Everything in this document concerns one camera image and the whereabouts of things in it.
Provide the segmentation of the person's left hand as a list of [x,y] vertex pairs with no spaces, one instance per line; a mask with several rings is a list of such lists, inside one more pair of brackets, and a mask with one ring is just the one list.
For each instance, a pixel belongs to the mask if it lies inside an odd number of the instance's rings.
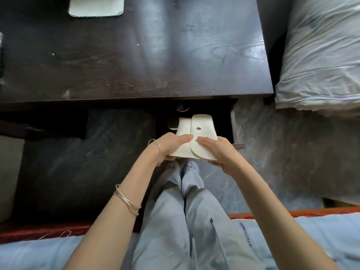
[[161,137],[161,144],[163,145],[163,155],[164,159],[168,161],[174,161],[176,159],[175,156],[171,156],[180,146],[176,146],[175,144],[175,134],[168,132],[164,136]]

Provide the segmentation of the person's right hand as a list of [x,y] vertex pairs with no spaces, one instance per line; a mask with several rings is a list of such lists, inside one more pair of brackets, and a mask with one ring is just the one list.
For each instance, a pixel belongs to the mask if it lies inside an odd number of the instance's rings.
[[227,168],[227,169],[233,168],[236,165],[237,160],[239,158],[238,151],[224,137],[221,137],[221,145],[219,145],[219,148],[217,150],[211,150],[211,151],[218,159],[217,163],[219,163],[222,168]]

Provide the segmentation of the white snap-button pouch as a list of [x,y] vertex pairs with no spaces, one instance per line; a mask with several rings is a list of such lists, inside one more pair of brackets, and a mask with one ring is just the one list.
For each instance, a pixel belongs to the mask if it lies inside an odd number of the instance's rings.
[[198,136],[208,137],[213,140],[218,139],[211,115],[196,114],[192,118],[179,118],[176,135],[181,136],[185,134],[193,135],[193,139],[182,144],[170,156],[218,162],[218,158],[213,154],[212,150],[209,150],[197,141]]

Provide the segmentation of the thin silver forearm bangle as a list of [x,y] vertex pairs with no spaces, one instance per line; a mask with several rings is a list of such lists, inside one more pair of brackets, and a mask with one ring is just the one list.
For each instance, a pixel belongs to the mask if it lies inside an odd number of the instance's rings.
[[138,216],[139,215],[139,211],[137,212],[137,211],[133,211],[133,210],[131,210],[126,204],[125,204],[125,206],[128,208],[128,210],[129,210],[129,212],[130,213],[132,213],[134,216]]
[[139,211],[141,208],[142,208],[142,206],[140,205],[140,206],[136,206],[136,205],[134,205],[133,203],[131,203],[119,190],[118,190],[118,188],[119,188],[119,184],[116,184],[115,185],[115,191],[114,191],[114,195],[115,196],[117,196],[120,200],[122,200],[131,210],[133,210],[133,211]]

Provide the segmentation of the person's left forearm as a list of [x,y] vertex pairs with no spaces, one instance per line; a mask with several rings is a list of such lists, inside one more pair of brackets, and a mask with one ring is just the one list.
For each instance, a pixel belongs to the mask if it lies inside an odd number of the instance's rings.
[[[138,157],[118,190],[140,206],[156,167],[157,148],[147,147]],[[133,232],[136,216],[115,195],[111,197],[64,270],[119,270]]]

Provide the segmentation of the person's right forearm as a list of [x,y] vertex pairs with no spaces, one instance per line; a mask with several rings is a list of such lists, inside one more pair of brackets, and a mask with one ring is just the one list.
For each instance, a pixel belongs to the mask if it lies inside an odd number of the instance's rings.
[[279,270],[339,270],[247,161],[238,157],[222,166],[239,187]]

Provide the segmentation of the thin silver wrist bangle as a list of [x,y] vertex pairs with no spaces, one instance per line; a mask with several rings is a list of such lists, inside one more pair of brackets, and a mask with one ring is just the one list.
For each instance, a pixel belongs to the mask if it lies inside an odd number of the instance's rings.
[[162,161],[163,161],[163,159],[162,159],[162,156],[163,156],[163,154],[162,154],[162,149],[161,149],[161,146],[160,146],[160,144],[159,144],[159,142],[158,142],[158,140],[157,139],[150,139],[149,141],[148,141],[148,144],[147,144],[147,147],[151,147],[151,148],[157,148],[157,152],[156,152],[156,157],[157,157],[157,161],[156,161],[156,167],[158,167],[161,163],[162,163]]

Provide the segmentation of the person's patterned socks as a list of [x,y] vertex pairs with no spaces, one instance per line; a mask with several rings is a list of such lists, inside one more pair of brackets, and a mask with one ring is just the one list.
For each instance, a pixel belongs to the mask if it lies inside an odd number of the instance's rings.
[[175,179],[175,182],[182,180],[185,175],[200,175],[199,166],[192,159],[171,160],[166,163],[164,171],[168,172],[170,177]]

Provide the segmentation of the open dark wooden drawer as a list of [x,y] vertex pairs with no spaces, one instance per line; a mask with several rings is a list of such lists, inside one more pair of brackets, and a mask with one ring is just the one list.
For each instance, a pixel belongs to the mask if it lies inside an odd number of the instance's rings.
[[[185,113],[176,111],[178,102],[189,104],[190,109]],[[191,118],[195,114],[209,114],[213,118],[214,128],[218,136],[227,138],[236,149],[244,149],[245,144],[234,140],[231,112],[235,100],[232,99],[203,99],[203,100],[163,100],[152,105],[155,119],[155,137],[167,132],[176,133],[167,127],[169,118]]]

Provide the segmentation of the person's light blue trousers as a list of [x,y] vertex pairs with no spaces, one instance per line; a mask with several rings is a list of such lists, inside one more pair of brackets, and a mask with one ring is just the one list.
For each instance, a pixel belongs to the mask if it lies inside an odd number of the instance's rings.
[[148,197],[133,270],[265,270],[215,196],[195,174],[163,172]]

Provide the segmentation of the orange blanket edge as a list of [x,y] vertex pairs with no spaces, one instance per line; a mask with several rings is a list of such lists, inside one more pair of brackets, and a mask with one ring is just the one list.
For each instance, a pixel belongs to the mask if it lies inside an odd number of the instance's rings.
[[[340,208],[321,208],[288,211],[283,209],[281,213],[276,213],[274,218],[281,220],[285,218],[298,217],[323,217],[327,215],[341,215],[348,213],[360,213],[360,205]],[[0,245],[40,239],[65,238],[69,236],[83,236],[93,225],[94,220],[86,221],[66,221],[66,222],[24,222],[8,220],[0,222]]]

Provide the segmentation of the dark wooden desk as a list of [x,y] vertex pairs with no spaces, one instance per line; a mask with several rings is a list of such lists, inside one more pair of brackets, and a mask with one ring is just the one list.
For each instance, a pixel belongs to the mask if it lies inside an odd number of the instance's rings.
[[0,112],[273,93],[256,0],[124,0],[75,18],[70,0],[0,0]]

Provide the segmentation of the light blue bed sheet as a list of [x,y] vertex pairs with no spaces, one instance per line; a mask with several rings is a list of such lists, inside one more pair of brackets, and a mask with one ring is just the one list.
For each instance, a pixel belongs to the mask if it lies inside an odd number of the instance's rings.
[[[261,223],[260,216],[252,218],[225,217],[223,221],[215,216],[205,217],[204,227],[199,226],[199,232],[189,232],[180,236],[180,244],[185,244],[185,253],[191,252],[192,244],[196,243],[195,261],[197,269],[215,269],[207,267],[200,258],[201,250],[205,250],[205,260],[211,255],[218,256],[221,263],[230,263],[232,253],[240,254],[230,247],[227,240],[240,240],[244,248],[250,247],[261,266],[266,270],[280,269],[282,259],[275,258],[275,252],[280,255],[290,255],[290,263],[300,263],[308,256],[311,266],[306,269],[336,269],[360,270],[360,208],[351,209],[350,213],[336,214],[334,209],[324,216],[296,216],[290,212],[289,223],[285,219],[272,222],[265,218]],[[284,221],[283,228],[276,228]],[[64,228],[59,231],[25,230],[24,241],[8,240],[3,244],[0,237],[0,270],[62,270],[71,254],[89,231],[90,225],[80,228]]]

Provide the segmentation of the light blue pillow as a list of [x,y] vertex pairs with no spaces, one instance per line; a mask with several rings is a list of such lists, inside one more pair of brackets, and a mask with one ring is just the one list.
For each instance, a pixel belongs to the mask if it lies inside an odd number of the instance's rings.
[[294,0],[277,109],[360,118],[360,0]]

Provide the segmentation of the white rectangular pad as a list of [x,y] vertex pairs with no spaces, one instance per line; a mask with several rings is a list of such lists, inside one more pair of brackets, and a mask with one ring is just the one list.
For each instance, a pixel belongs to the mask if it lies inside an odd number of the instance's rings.
[[70,0],[71,17],[117,17],[124,13],[124,0]]

